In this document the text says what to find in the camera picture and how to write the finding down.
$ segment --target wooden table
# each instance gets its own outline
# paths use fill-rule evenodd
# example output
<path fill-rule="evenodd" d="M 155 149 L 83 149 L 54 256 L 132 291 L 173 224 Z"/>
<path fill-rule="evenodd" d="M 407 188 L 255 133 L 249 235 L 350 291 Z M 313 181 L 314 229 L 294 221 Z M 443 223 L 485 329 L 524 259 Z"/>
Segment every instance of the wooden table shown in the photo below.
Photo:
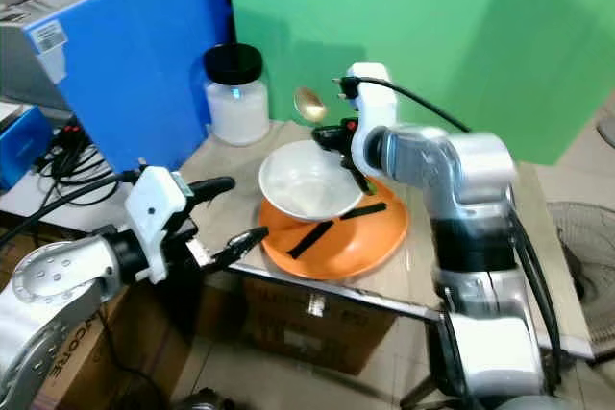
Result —
<path fill-rule="evenodd" d="M 198 238 L 204 246 L 222 248 L 230 237 L 258 225 L 262 201 L 258 188 L 260 164 L 274 149 L 300 139 L 309 139 L 309 129 L 293 122 L 275 123 L 260 142 L 246 147 L 229 146 L 212 136 L 185 163 L 181 173 L 186 181 L 229 175 L 237 182 L 233 191 L 216 198 L 210 205 L 199 205 L 192 212 L 199 227 Z M 573 355 L 592 357 L 587 325 L 538 179 L 529 164 L 520 164 L 518 173 L 519 178 L 513 184 L 518 213 L 538 253 L 552 292 L 562 348 Z M 386 181 L 386 184 L 406 203 L 410 227 L 403 245 L 375 270 L 331 282 L 298 278 L 275 266 L 261 247 L 253 249 L 232 269 L 247 276 L 302 285 L 394 310 L 408 317 L 431 318 L 433 311 L 430 307 L 437 306 L 438 298 L 431 284 L 434 250 L 422 193 L 393 181 Z M 539 342 L 548 345 L 546 329 L 533 297 L 530 297 L 530 302 Z"/>

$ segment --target tiled floor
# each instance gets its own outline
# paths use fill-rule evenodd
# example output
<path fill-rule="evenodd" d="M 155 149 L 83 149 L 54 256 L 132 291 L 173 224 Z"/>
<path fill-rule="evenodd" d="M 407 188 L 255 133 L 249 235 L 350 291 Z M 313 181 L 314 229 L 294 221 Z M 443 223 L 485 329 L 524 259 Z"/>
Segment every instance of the tiled floor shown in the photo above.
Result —
<path fill-rule="evenodd" d="M 549 201 L 581 201 L 615 208 L 615 149 L 596 134 L 601 109 L 553 167 L 539 167 Z M 210 387 L 253 410 L 393 409 L 427 373 L 423 326 L 401 319 L 391 328 L 360 376 L 327 373 L 239 344 L 198 340 L 175 399 Z M 615 361 L 591 370 L 577 363 L 558 394 L 572 408 L 615 408 Z"/>

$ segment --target label sticker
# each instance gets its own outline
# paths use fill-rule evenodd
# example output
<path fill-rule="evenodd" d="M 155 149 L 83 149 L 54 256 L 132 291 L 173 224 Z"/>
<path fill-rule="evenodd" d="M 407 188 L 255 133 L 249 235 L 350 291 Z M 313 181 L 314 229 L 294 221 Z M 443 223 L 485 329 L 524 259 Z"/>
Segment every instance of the label sticker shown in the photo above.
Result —
<path fill-rule="evenodd" d="M 54 19 L 30 32 L 30 37 L 35 42 L 40 53 L 44 53 L 67 42 L 66 34 L 60 21 Z"/>

